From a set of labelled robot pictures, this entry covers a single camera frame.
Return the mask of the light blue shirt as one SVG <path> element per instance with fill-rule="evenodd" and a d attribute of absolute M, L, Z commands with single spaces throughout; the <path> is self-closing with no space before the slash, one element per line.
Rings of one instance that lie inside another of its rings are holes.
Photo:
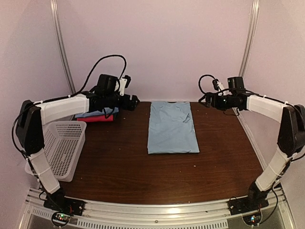
<path fill-rule="evenodd" d="M 100 116 L 100 115 L 109 115 L 109 114 L 116 114 L 119 112 L 119 108 L 115 107 L 114 109 L 111 108 L 105 108 L 102 111 L 93 111 L 93 112 L 87 112 L 87 113 L 83 113 L 83 114 L 76 114 L 75 117 L 76 118 L 85 118 L 85 117 L 91 117 L 91 116 Z"/>

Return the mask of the blue printed garment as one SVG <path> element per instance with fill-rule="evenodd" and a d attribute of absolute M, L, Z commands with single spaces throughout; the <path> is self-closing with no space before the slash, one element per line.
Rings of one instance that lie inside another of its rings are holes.
<path fill-rule="evenodd" d="M 151 103 L 147 149 L 150 155 L 199 153 L 189 102 Z"/>

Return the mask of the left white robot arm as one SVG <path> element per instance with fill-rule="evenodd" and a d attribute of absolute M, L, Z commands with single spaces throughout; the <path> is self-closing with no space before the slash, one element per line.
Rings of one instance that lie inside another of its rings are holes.
<path fill-rule="evenodd" d="M 109 118 L 116 109 L 133 111 L 140 101 L 137 96 L 125 93 L 130 82 L 131 77 L 128 75 L 118 78 L 101 74 L 97 85 L 89 91 L 45 101 L 26 100 L 22 103 L 20 113 L 13 123 L 12 137 L 18 139 L 21 145 L 19 151 L 46 194 L 51 196 L 49 202 L 58 212 L 64 212 L 69 204 L 63 197 L 57 175 L 45 152 L 47 128 L 63 124 L 64 118 L 78 114 L 99 111 L 105 118 Z"/>

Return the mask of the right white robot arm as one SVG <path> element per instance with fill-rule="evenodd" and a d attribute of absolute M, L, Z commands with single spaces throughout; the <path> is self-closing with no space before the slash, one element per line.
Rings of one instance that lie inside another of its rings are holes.
<path fill-rule="evenodd" d="M 258 126 L 264 137 L 271 134 L 269 139 L 276 142 L 272 144 L 274 152 L 267 154 L 268 165 L 250 185 L 248 197 L 244 200 L 246 209 L 253 211 L 266 199 L 290 164 L 302 158 L 299 153 L 305 146 L 305 108 L 250 91 L 245 88 L 244 79 L 240 76 L 229 77 L 227 86 L 224 86 L 216 77 L 209 75 L 214 91 L 205 92 L 202 80 L 206 77 L 205 74 L 198 81 L 202 93 L 198 100 L 200 104 L 223 112 L 230 109 L 247 112 L 260 121 L 271 122 Z"/>

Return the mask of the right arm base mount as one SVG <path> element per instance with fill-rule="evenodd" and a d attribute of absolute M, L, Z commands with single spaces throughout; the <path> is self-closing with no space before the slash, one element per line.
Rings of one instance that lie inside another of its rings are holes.
<path fill-rule="evenodd" d="M 261 191 L 255 182 L 253 182 L 248 189 L 248 195 L 246 197 L 231 197 L 229 199 L 227 205 L 230 210 L 230 214 L 242 214 L 269 206 L 266 198 L 270 191 L 271 189 Z"/>

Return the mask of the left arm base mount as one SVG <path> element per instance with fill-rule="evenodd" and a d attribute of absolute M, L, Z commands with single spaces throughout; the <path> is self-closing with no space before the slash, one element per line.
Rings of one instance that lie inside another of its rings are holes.
<path fill-rule="evenodd" d="M 83 200 L 66 197 L 64 189 L 60 188 L 53 194 L 46 193 L 43 206 L 65 214 L 82 216 L 85 202 Z"/>

